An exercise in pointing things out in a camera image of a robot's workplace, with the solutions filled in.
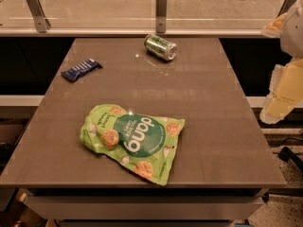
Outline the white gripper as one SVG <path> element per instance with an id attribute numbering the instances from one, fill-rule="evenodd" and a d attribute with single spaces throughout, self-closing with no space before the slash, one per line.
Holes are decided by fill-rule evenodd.
<path id="1" fill-rule="evenodd" d="M 298 59 L 303 57 L 303 0 L 296 0 L 287 13 L 276 17 L 260 33 L 268 38 L 280 37 L 281 50 L 295 57 L 285 66 L 275 66 L 259 114 L 263 123 L 275 124 L 303 100 L 303 59 Z"/>

